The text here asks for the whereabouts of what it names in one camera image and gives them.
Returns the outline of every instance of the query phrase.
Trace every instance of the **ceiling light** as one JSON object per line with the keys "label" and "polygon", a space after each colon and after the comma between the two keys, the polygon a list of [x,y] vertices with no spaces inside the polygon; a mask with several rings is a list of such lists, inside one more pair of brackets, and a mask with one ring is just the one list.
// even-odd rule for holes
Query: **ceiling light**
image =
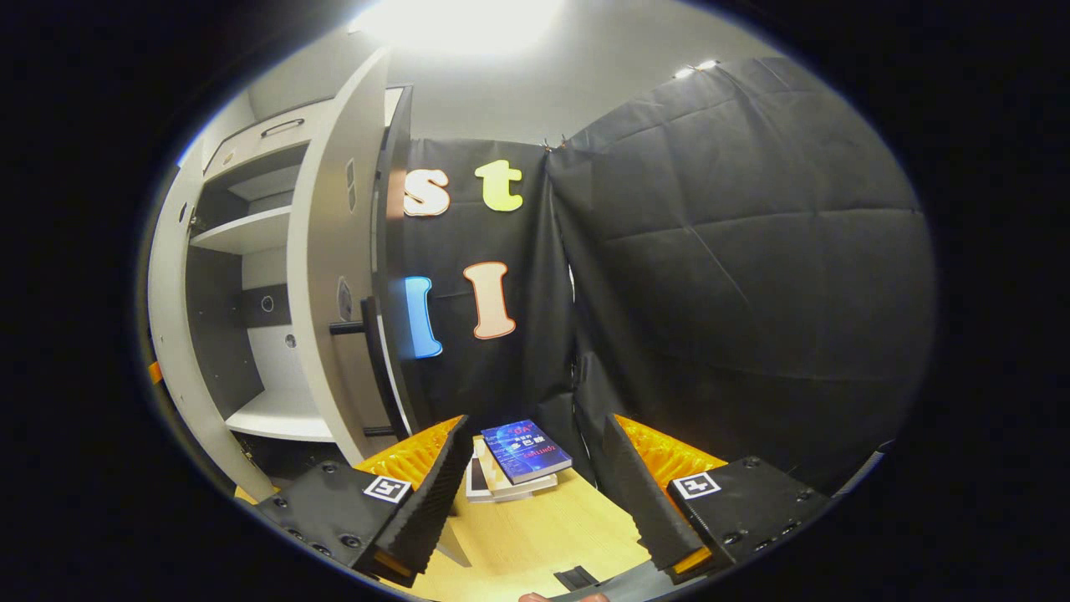
{"label": "ceiling light", "polygon": [[396,47],[501,55],[531,45],[549,29],[562,0],[381,0],[350,21]]}

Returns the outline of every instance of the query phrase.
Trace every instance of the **book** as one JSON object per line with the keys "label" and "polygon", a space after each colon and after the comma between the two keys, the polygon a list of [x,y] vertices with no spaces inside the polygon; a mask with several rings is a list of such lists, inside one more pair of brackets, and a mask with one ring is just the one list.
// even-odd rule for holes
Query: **book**
{"label": "book", "polygon": [[531,420],[503,425],[482,433],[487,449],[514,485],[572,466],[571,457]]}
{"label": "book", "polygon": [[472,458],[475,462],[469,465],[469,477],[472,480],[470,501],[509,501],[532,497],[532,493],[557,485],[556,475],[547,475],[526,483],[514,485],[505,478],[502,467],[494,461],[494,456],[487,449],[483,435],[472,437]]}
{"label": "book", "polygon": [[[556,481],[544,487],[553,487]],[[483,476],[483,467],[479,465],[479,459],[475,454],[472,454],[472,461],[468,467],[468,474],[464,476],[464,495],[468,497],[471,504],[493,504],[495,501],[513,501],[515,499],[526,499],[534,497],[531,490],[524,490],[514,493],[501,493],[494,495],[490,489],[487,488],[487,480]]]}

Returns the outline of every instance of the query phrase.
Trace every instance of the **wooden table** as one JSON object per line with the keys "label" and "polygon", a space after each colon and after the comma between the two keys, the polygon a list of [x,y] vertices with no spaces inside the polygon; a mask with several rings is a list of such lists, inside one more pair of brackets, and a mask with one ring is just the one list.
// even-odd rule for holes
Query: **wooden table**
{"label": "wooden table", "polygon": [[516,602],[531,591],[567,593],[555,572],[582,566],[607,580],[649,559],[631,516],[571,468],[557,474],[556,488],[528,499],[469,504],[461,487],[455,508],[446,528],[471,567],[435,550],[412,588],[382,583],[439,602]]}

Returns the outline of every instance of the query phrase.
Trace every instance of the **black handle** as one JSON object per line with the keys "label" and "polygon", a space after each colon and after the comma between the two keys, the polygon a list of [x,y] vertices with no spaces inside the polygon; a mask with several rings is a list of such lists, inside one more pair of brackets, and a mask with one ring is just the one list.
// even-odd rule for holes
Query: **black handle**
{"label": "black handle", "polygon": [[263,132],[261,132],[260,133],[260,137],[261,138],[266,138],[268,137],[268,132],[271,132],[272,129],[276,129],[276,128],[281,127],[284,125],[289,125],[290,123],[296,123],[297,125],[301,125],[304,122],[305,122],[305,119],[302,118],[302,117],[299,117],[297,119],[291,119],[290,121],[284,121],[282,123],[276,123],[275,125],[272,125],[271,127],[269,127],[269,128],[264,129]]}
{"label": "black handle", "polygon": [[376,385],[379,387],[379,398],[383,401],[383,410],[386,411],[386,418],[394,429],[394,435],[398,441],[409,437],[401,420],[401,412],[398,410],[397,400],[394,398],[394,389],[391,387],[389,374],[386,371],[386,356],[383,354],[383,344],[379,339],[379,322],[376,320],[376,298],[367,296],[361,299],[361,314],[364,318],[365,342],[368,344],[368,357],[371,358],[371,372],[376,375]]}
{"label": "black handle", "polygon": [[364,333],[364,323],[333,323],[331,325],[331,336],[336,335],[353,335],[356,333]]}

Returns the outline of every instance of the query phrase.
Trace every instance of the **drawer handle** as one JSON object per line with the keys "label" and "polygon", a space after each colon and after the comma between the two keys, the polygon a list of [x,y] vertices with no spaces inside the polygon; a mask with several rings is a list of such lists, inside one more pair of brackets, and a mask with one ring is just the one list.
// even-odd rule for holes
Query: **drawer handle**
{"label": "drawer handle", "polygon": [[269,128],[264,129],[263,132],[261,132],[260,133],[260,137],[261,138],[266,138],[268,137],[268,132],[271,132],[272,129],[277,129],[277,128],[279,128],[279,127],[281,127],[284,125],[289,125],[291,123],[296,123],[297,125],[301,125],[304,122],[305,122],[304,118],[299,117],[297,119],[291,119],[290,121],[284,121],[282,123],[276,123],[275,125],[272,125],[271,127],[269,127]]}

